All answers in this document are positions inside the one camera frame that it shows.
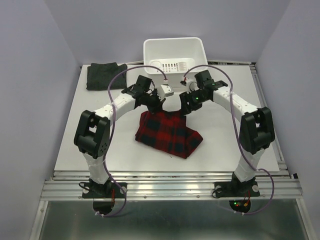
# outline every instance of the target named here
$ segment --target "plaid shirt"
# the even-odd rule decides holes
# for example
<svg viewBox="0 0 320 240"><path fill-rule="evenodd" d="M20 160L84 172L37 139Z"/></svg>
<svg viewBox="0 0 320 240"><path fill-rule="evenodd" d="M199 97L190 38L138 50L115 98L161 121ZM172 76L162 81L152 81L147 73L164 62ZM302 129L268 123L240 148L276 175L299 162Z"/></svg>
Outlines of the plaid shirt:
<svg viewBox="0 0 320 240"><path fill-rule="evenodd" d="M155 149L186 159L202 142L202 136L186 126L181 111L145 111L135 140Z"/></svg>

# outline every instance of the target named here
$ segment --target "purple cable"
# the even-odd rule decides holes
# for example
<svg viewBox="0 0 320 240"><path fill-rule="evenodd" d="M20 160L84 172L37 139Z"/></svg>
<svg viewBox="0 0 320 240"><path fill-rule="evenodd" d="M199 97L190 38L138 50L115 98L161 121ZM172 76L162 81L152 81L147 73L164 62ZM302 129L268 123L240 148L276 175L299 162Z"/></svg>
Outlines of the purple cable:
<svg viewBox="0 0 320 240"><path fill-rule="evenodd" d="M161 69L159 69L158 67L156 66L150 66L150 65L140 65L140 66L134 66L134 67L131 67L131 68L128 68L126 70L123 70L122 72L120 72L119 74L117 74L112 80L111 82L109 83L109 86L108 86L108 94L109 94L109 98L110 98L110 102L111 102L111 105L112 105L112 110L113 110L113 118L112 118L112 130L111 130L111 135L110 135L110 140L109 140L109 146L111 145L111 141L112 141L112 138L114 137L114 133L115 133L115 125L116 125L116 107L114 104L112 104L114 102L112 96L111 96L111 92L110 92L110 87L111 85L114 83L114 81L122 74L126 73L127 71L129 70L132 70L132 69L139 69L139 68L153 68L153 69L157 69L158 71L160 71L163 76L164 76L164 80L168 80L167 79L167 76L166 74L164 73L164 71L162 71ZM111 181L114 182L114 184L123 192L123 195L124 195L124 203L122 205L122 207L116 211L115 213L112 213L112 214L108 214L108 215L102 215L100 214L99 212L95 212L96 215L99 215L103 218L108 218L108 217L114 217L116 216L117 214L119 214L124 208L125 208L125 205L127 203L127 192L124 191L124 189L120 186L120 184L112 177L111 173L109 172L108 168L107 168L107 164L106 164L106 155L107 153L105 153L103 155L103 167L104 167L104 170L106 172L106 174L109 176L109 178L111 179Z"/></svg>
<svg viewBox="0 0 320 240"><path fill-rule="evenodd" d="M239 139L239 136L238 136L238 129L237 129L237 125L236 125L236 118L235 118L235 109L234 109L234 102L233 102L233 89L234 89L234 84L233 82L231 81L231 78L229 77L229 75L223 71L222 69L216 67L216 66L212 66L212 65L207 65L207 64L202 64L202 65L198 65L198 66L194 66L192 68L190 68L183 76L186 77L186 75L193 69L195 68L198 68L198 67L209 67L209 68L213 68L213 69L216 69L218 71L220 71L221 73L223 73L226 78L229 80L230 82L230 109L231 109L231 116L232 116L232 123L233 123L233 128L234 128L234 132L235 132L235 138L236 138L236 142L237 142L237 145L238 145L238 148L240 150L240 153L242 155L242 157L244 158L244 160L246 161L246 163L254 170L254 171L257 171L257 169L251 164L251 162L247 159L247 157L245 156L244 154L244 151L241 147L241 143L240 143L240 139ZM258 171L264 171L266 172L266 174L270 177L271 179L271 183L272 183L272 192L271 192L271 196L270 196L270 199L269 201L267 202L267 204L265 206L263 206L261 209L257 210L257 211L253 211L253 212L248 212L248 213L244 213L245 215L253 215L253 214L257 214L259 212L261 212L262 210L264 210L266 207L269 206L269 204L271 203L273 197L274 197L274 194L275 194L275 182L274 182L274 179L273 177L271 176L271 174L264 168L259 168Z"/></svg>

